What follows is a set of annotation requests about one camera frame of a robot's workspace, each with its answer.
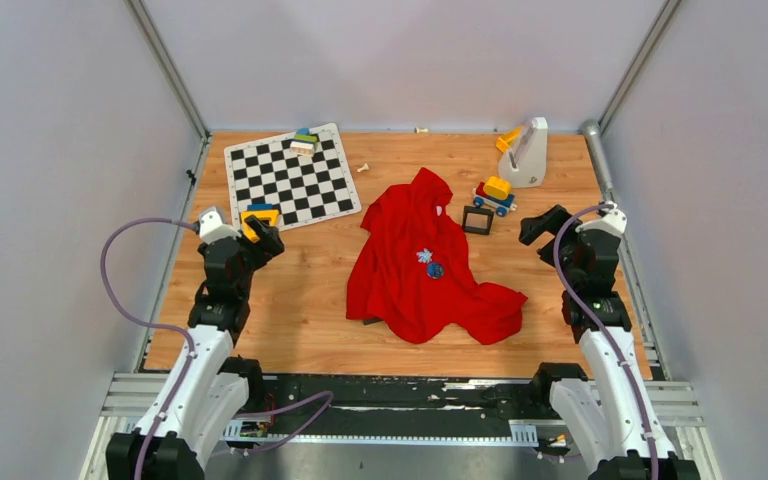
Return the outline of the red garment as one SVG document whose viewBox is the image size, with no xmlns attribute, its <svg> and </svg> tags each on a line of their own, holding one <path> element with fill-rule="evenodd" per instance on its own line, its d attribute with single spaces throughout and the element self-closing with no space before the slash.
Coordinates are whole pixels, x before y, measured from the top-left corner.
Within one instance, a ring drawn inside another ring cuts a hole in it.
<svg viewBox="0 0 768 480">
<path fill-rule="evenodd" d="M 361 222 L 368 238 L 346 287 L 346 318 L 380 318 L 398 338 L 422 344 L 449 325 L 489 345 L 518 333 L 526 296 L 491 282 L 479 283 L 470 269 L 461 226 L 446 213 L 448 184 L 421 168 L 404 184 L 388 187 Z M 443 265 L 431 279 L 416 253 L 427 248 Z"/>
</svg>

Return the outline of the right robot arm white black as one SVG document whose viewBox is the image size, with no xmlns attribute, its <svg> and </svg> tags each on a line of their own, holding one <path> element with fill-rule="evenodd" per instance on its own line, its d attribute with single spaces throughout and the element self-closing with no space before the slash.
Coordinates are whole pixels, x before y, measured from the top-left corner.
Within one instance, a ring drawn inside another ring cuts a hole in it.
<svg viewBox="0 0 768 480">
<path fill-rule="evenodd" d="M 584 213 L 594 214 L 586 221 Z M 531 403 L 560 416 L 591 479 L 697 479 L 659 421 L 635 356 L 629 313 L 614 289 L 627 216 L 613 202 L 569 213 L 556 205 L 520 222 L 519 241 L 553 240 L 538 255 L 564 288 L 561 313 L 591 372 L 573 363 L 542 363 Z"/>
</svg>

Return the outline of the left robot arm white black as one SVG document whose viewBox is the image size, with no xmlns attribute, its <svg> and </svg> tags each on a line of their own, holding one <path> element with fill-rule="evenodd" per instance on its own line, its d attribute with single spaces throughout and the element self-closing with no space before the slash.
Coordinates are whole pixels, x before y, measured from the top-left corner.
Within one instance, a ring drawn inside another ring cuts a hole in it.
<svg viewBox="0 0 768 480">
<path fill-rule="evenodd" d="M 180 227 L 198 234 L 205 279 L 176 363 L 147 412 L 129 433 L 116 433 L 105 460 L 111 479 L 202 479 L 209 456 L 232 416 L 266 400 L 260 365 L 231 355 L 250 314 L 255 271 L 284 251 L 277 228 L 247 221 L 256 240 L 227 223 L 217 207 Z"/>
</svg>

